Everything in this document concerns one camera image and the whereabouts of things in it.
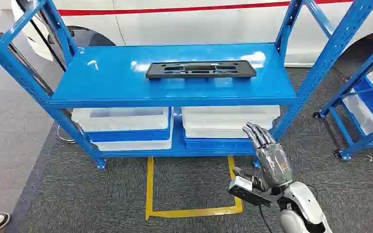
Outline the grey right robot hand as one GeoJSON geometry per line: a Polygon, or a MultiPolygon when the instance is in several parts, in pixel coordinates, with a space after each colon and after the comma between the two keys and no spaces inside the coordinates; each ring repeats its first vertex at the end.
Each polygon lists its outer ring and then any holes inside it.
{"type": "Polygon", "coordinates": [[[287,155],[270,132],[250,122],[247,122],[242,129],[251,139],[262,175],[250,175],[239,167],[234,167],[233,173],[249,180],[252,183],[252,188],[262,192],[271,187],[279,187],[292,182],[292,169],[287,155]]]}

